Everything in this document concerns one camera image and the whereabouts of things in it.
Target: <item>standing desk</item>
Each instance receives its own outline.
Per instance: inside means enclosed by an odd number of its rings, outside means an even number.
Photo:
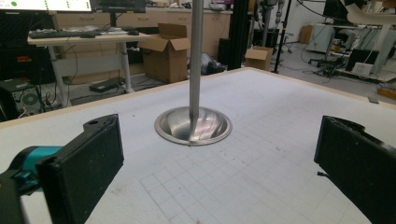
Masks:
[[[114,71],[123,69],[125,74],[126,92],[133,92],[131,87],[131,78],[129,72],[128,53],[126,42],[144,41],[149,35],[98,35],[96,38],[80,38],[80,37],[63,37],[63,38],[44,38],[32,39],[28,37],[28,44],[37,45],[38,47],[49,47],[49,55],[56,77],[56,82],[61,94],[60,99],[62,106],[71,105],[64,87],[62,77],[73,75],[83,75],[89,73],[98,73],[105,71]],[[58,59],[54,47],[87,44],[103,44],[103,43],[121,43],[121,55],[107,55],[91,58],[77,59]]]
[[[124,165],[87,223],[370,223],[314,163],[323,115],[349,119],[396,146],[396,106],[244,68],[205,77],[201,106],[233,123],[224,140],[186,147],[154,121],[189,103],[189,82],[0,123],[0,171],[29,146],[63,146],[82,124],[119,114]],[[50,223],[44,195],[22,198],[33,224]]]

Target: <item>open cardboard box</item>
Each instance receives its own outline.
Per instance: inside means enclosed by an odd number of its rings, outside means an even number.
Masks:
[[[158,23],[160,33],[147,41],[138,43],[143,49],[146,76],[165,83],[187,79],[187,27],[169,23]]]
[[[274,50],[270,48],[253,46],[253,49],[248,49],[245,55],[246,67],[270,71],[273,51]]]

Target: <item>metal bowl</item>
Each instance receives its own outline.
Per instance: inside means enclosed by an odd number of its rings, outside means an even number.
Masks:
[[[216,143],[230,134],[232,124],[219,111],[199,107],[199,116],[191,133],[190,109],[178,107],[162,113],[155,120],[155,130],[164,139],[187,146]]]

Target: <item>table leg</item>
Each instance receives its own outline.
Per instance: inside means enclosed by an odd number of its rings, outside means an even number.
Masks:
[[[128,52],[126,51],[126,43],[121,43],[122,45],[122,65],[125,74],[125,92],[134,92],[131,86],[131,76],[129,72],[129,62],[128,62]]]
[[[56,58],[55,55],[55,51],[53,49],[53,46],[49,46],[49,55],[50,55],[50,60],[52,63],[52,67],[53,67],[53,72],[55,74],[55,78],[56,78],[56,82],[57,82],[57,86],[59,88],[59,92],[61,94],[60,96],[60,100],[61,100],[61,104],[63,107],[67,107],[68,105],[70,106],[71,103],[70,101],[67,99],[67,94],[64,88],[64,81],[62,80],[62,76],[59,73],[59,68],[56,64],[56,62],[58,61],[58,59]]]

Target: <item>monitor screen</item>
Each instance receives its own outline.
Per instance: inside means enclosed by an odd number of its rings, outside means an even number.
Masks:
[[[146,12],[146,0],[91,0],[91,6],[95,12]]]
[[[354,1],[355,4],[361,8],[363,6],[363,0]],[[326,4],[323,9],[323,15],[334,19],[334,24],[349,25],[352,24],[347,19],[347,9],[340,2],[340,0],[326,0]]]
[[[90,0],[0,0],[0,10],[91,12]]]

